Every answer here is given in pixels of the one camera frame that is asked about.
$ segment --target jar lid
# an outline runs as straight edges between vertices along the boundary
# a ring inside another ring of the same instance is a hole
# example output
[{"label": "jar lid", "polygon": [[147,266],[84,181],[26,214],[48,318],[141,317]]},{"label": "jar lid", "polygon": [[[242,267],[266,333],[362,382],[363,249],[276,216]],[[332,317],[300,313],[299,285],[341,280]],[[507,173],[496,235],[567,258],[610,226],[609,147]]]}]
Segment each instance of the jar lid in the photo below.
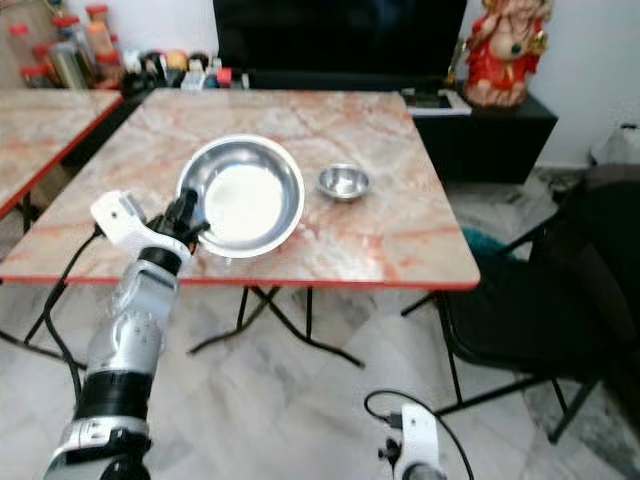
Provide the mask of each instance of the jar lid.
[{"label": "jar lid", "polygon": [[98,63],[120,63],[120,57],[118,56],[118,52],[107,53],[104,55],[96,54],[96,62]]},{"label": "jar lid", "polygon": [[56,42],[39,43],[38,45],[33,47],[33,55],[36,57],[44,57],[49,53],[49,50],[51,50],[51,47],[54,43]]},{"label": "jar lid", "polygon": [[104,5],[102,3],[96,3],[93,5],[87,5],[85,7],[85,9],[87,10],[87,13],[89,15],[95,15],[96,13],[105,13],[109,10],[109,6],[108,5]]},{"label": "jar lid", "polygon": [[14,23],[9,25],[9,33],[16,37],[26,35],[29,33],[29,25],[25,23]]},{"label": "jar lid", "polygon": [[58,28],[65,28],[80,23],[80,19],[75,15],[64,15],[62,17],[53,17],[51,22]]},{"label": "jar lid", "polygon": [[35,65],[20,68],[20,73],[25,77],[37,77],[39,75],[47,75],[49,68],[46,65]]}]

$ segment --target red statue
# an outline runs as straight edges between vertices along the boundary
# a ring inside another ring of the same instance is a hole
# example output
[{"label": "red statue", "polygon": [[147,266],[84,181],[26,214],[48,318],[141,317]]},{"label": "red statue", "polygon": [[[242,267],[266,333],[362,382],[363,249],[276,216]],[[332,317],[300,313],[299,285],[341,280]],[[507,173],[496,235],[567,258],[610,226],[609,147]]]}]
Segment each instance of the red statue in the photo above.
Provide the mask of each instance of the red statue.
[{"label": "red statue", "polygon": [[526,75],[535,73],[546,50],[543,24],[551,0],[483,0],[488,13],[473,25],[467,99],[480,106],[511,107],[527,94]]}]

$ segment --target steel bowl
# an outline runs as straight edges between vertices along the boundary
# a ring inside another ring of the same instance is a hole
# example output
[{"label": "steel bowl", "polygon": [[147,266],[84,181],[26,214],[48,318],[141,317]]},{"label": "steel bowl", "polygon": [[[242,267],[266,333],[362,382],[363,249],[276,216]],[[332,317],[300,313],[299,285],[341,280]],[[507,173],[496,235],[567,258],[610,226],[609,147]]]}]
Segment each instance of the steel bowl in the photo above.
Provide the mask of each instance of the steel bowl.
[{"label": "steel bowl", "polygon": [[211,228],[201,245],[227,258],[261,255],[293,233],[304,207],[304,183],[293,157],[257,135],[222,137],[202,147],[176,188],[198,193],[196,215]]},{"label": "steel bowl", "polygon": [[352,165],[332,165],[318,176],[318,190],[337,200],[355,200],[370,188],[369,176]]}]

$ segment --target black cabinet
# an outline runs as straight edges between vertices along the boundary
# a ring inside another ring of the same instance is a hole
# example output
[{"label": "black cabinet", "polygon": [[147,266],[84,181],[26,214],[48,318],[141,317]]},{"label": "black cabinet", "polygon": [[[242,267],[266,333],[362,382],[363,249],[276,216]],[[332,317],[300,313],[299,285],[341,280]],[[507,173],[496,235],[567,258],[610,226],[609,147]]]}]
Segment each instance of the black cabinet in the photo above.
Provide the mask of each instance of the black cabinet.
[{"label": "black cabinet", "polygon": [[524,183],[558,117],[532,95],[515,109],[414,122],[443,182]]}]

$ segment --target television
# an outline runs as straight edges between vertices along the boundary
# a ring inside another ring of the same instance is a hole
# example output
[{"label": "television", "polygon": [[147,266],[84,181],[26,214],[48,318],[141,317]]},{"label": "television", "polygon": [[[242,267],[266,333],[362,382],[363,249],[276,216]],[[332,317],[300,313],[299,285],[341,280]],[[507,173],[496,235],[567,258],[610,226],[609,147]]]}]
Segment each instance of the television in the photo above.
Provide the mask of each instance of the television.
[{"label": "television", "polygon": [[406,86],[446,77],[466,7],[466,0],[213,3],[224,66],[272,79]]}]

